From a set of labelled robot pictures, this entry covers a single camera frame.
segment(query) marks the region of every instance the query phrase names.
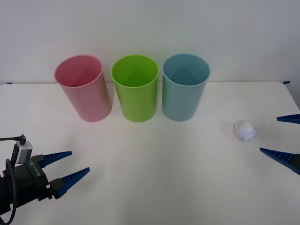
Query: table surface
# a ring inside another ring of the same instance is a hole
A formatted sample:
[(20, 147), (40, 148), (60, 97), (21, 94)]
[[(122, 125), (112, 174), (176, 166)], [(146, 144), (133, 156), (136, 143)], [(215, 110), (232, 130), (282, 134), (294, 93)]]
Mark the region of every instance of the table surface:
[[(259, 151), (300, 153), (300, 125), (276, 121), (299, 113), (283, 84), (209, 82), (185, 122), (162, 113), (160, 84), (157, 112), (144, 123), (126, 120), (108, 89), (112, 112), (88, 123), (56, 84), (0, 86), (0, 137), (24, 133), (33, 155), (71, 150), (44, 169), (49, 181), (90, 167), (62, 198), (18, 208), (13, 224), (300, 224), (300, 176)], [(239, 120), (255, 125), (255, 140), (238, 141)], [(13, 145), (0, 142), (2, 170)]]

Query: white paper ball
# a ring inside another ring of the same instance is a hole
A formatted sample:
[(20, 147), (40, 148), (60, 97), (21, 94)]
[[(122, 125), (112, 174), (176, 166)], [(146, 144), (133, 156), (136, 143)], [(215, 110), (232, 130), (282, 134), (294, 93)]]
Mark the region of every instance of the white paper ball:
[(242, 142), (247, 142), (256, 136), (256, 128), (247, 120), (236, 122), (233, 126), (233, 131)]

